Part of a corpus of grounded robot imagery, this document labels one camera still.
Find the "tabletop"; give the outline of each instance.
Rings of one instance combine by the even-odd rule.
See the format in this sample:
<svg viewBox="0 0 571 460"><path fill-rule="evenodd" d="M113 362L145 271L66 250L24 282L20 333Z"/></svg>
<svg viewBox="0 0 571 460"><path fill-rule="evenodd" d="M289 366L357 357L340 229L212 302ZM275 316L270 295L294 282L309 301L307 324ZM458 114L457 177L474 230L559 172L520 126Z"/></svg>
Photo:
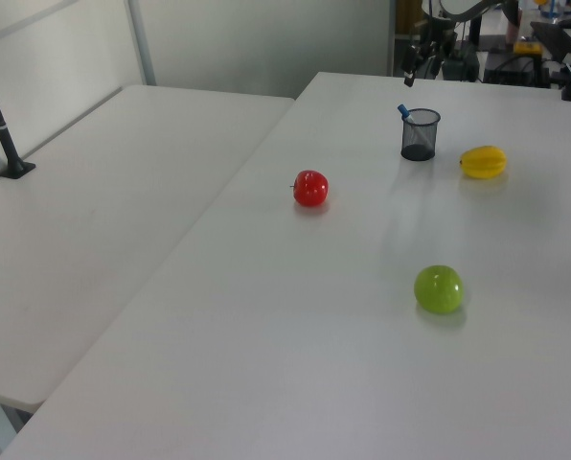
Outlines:
<svg viewBox="0 0 571 460"><path fill-rule="evenodd" d="M400 157L397 105L439 111ZM497 145L495 179L463 151ZM304 169L330 182L304 209ZM465 300L417 306L428 265ZM571 459L571 103L319 74L2 460Z"/></svg>
<svg viewBox="0 0 571 460"><path fill-rule="evenodd" d="M131 86L0 179L0 402L34 411L292 100Z"/></svg>

